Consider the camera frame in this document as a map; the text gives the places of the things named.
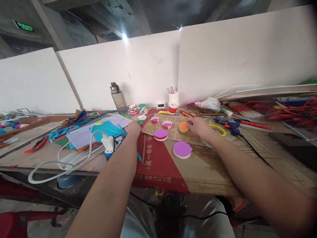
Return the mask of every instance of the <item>orange foam circle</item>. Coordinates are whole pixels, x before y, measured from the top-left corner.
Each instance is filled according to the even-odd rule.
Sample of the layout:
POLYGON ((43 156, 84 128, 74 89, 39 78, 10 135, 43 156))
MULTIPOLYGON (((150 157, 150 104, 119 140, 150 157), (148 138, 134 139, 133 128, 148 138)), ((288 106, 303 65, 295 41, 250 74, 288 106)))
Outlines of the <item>orange foam circle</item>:
POLYGON ((178 129, 180 132, 185 133, 189 130, 189 128, 186 126, 188 122, 181 122, 178 126, 178 129))

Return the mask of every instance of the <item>green exit sign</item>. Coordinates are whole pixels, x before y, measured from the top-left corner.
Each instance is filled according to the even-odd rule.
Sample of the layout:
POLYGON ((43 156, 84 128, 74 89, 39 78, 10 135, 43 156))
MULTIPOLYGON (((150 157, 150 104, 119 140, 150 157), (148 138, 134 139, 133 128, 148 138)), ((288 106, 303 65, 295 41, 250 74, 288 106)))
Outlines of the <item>green exit sign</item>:
POLYGON ((36 30, 34 27, 30 26, 30 25, 27 25, 27 24, 23 24, 23 23, 20 23, 18 21, 14 21, 16 26, 22 30, 27 30, 27 31, 30 31, 30 32, 35 32, 36 33, 36 30))

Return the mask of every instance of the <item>person's arm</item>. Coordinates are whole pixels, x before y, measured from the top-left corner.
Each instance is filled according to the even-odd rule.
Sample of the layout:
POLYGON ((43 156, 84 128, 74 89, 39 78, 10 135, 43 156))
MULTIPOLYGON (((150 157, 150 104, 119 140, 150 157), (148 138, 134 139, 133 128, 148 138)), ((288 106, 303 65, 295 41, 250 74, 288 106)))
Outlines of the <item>person's arm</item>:
POLYGON ((201 118, 187 120, 190 130, 217 151, 232 180, 280 237, 304 237, 314 222, 315 204, 264 162, 220 136, 201 118))
POLYGON ((127 137, 99 173, 66 238, 120 237, 136 172, 136 143, 141 128, 134 121, 128 125, 127 132, 127 137))

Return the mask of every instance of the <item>gray water bottle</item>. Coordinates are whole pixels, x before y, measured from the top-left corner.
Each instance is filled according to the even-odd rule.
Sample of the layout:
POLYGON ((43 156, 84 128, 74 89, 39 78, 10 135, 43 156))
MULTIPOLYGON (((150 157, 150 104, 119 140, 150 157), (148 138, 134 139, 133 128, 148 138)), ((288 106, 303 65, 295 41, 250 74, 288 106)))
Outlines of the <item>gray water bottle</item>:
POLYGON ((123 96, 120 87, 116 82, 111 82, 111 96, 113 101, 115 102, 116 108, 119 114, 128 114, 128 107, 125 103, 125 99, 123 96))

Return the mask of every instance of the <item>white partition board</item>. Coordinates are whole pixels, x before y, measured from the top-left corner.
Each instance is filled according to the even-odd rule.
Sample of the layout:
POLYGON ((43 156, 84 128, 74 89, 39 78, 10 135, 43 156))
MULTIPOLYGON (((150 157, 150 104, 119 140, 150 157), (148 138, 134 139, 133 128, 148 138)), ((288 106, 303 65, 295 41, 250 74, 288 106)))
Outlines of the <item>white partition board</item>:
POLYGON ((21 108, 74 113, 80 108, 53 48, 0 60, 0 72, 0 113, 21 108))
POLYGON ((128 105, 158 100, 168 103, 167 87, 178 82, 180 31, 129 38, 59 51, 83 107, 116 109, 111 82, 122 90, 128 105))
POLYGON ((183 27, 180 105, 231 86, 294 85, 317 74, 316 24, 309 6, 183 27))

